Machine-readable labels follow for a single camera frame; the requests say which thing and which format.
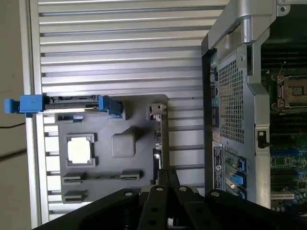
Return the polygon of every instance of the label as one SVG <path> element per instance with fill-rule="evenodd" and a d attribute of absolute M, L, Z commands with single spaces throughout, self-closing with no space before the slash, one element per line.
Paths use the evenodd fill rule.
<path fill-rule="evenodd" d="M 223 187 L 222 147 L 213 147 L 213 188 L 223 190 Z"/>

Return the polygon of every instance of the motherboard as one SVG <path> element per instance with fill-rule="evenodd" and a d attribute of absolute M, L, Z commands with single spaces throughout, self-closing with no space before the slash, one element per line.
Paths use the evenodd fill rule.
<path fill-rule="evenodd" d="M 271 207 L 276 211 L 307 200 L 306 50 L 298 44 L 261 49 L 261 81 L 271 106 Z"/>

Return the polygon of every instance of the expansion slot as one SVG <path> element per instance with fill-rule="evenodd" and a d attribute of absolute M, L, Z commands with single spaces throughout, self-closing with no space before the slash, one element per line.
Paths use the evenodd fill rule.
<path fill-rule="evenodd" d="M 242 199 L 247 199 L 247 192 L 242 187 L 235 185 L 227 177 L 226 177 L 226 191 L 235 196 L 239 196 Z"/>
<path fill-rule="evenodd" d="M 271 192 L 271 200 L 294 200 L 294 193 L 287 192 Z"/>
<path fill-rule="evenodd" d="M 224 151 L 225 162 L 234 167 L 237 170 L 246 172 L 246 159 L 242 157 L 235 156 L 227 151 Z"/>
<path fill-rule="evenodd" d="M 233 183 L 246 188 L 246 176 L 229 164 L 225 164 L 225 176 Z"/>

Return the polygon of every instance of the black cable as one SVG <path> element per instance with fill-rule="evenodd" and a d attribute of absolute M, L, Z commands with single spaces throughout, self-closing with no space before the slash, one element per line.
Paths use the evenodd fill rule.
<path fill-rule="evenodd" d="M 16 125 L 13 125 L 13 126 L 0 126 L 0 129 L 15 128 L 15 127 L 23 126 L 23 125 L 25 125 L 25 122 L 20 123 L 20 124 L 16 124 Z M 9 160 L 9 159 L 14 158 L 14 157 L 21 156 L 21 155 L 26 154 L 26 153 L 27 153 L 27 149 L 21 149 L 21 150 L 15 151 L 15 152 L 7 153 L 3 156 L 0 156 L 0 162 Z"/>
<path fill-rule="evenodd" d="M 0 162 L 12 159 L 14 157 L 18 157 L 27 153 L 27 149 L 17 150 L 15 152 L 10 152 L 8 154 L 0 156 Z"/>
<path fill-rule="evenodd" d="M 20 124 L 16 124 L 16 125 L 13 125 L 13 126 L 0 126 L 0 129 L 1 128 L 15 128 L 15 127 L 18 127 L 18 126 L 23 126 L 23 125 L 25 125 L 25 122 L 20 123 Z"/>

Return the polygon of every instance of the metal mesh grille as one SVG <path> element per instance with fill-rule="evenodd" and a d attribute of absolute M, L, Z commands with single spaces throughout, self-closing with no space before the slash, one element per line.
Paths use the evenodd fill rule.
<path fill-rule="evenodd" d="M 219 69 L 221 136 L 244 143 L 243 130 L 243 71 L 236 60 Z"/>

